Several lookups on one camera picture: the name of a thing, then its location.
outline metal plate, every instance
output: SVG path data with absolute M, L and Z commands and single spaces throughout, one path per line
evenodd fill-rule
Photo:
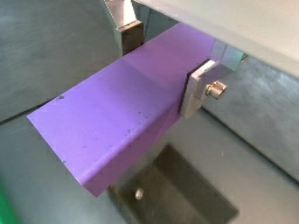
M 135 192 L 143 189 L 143 198 Z M 225 224 L 238 209 L 169 145 L 153 164 L 111 188 L 130 223 Z
M 30 115 L 95 196 L 181 118 L 186 74 L 206 60 L 213 42 L 178 24 Z
M 297 0 L 138 0 L 299 77 Z
M 299 80 L 249 58 L 205 108 L 299 181 Z

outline purple metal bracket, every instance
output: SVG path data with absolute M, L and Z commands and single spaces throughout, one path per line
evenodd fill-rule
M 181 118 L 186 75 L 213 43 L 178 24 L 29 115 L 97 197 Z

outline gray metal surface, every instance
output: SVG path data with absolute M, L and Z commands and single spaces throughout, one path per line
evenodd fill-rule
M 138 0 L 299 77 L 297 0 Z
M 138 223 L 225 224 L 238 214 L 237 208 L 170 145 L 125 187 L 118 191 L 111 189 L 118 204 L 122 203 L 127 211 L 126 216 L 135 216 Z M 139 200 L 137 189 L 143 189 Z
M 222 80 L 226 96 L 205 108 L 299 180 L 299 80 L 253 58 Z
M 0 1 L 0 121 L 57 97 L 118 58 L 99 0 Z
M 174 125 L 123 175 L 119 187 L 154 162 L 167 144 L 175 147 L 240 210 L 232 224 L 298 223 L 298 183 L 204 110 L 190 120 L 182 119 Z
M 0 126 L 0 185 L 21 224 L 126 224 L 107 192 L 95 198 L 26 116 Z

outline hex bolt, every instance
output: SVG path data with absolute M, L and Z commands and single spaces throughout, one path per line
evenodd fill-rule
M 206 95 L 210 95 L 214 99 L 218 100 L 225 95 L 226 89 L 228 86 L 222 82 L 216 81 L 208 85 Z
M 139 187 L 135 190 L 135 199 L 141 200 L 143 197 L 145 197 L 145 189 Z

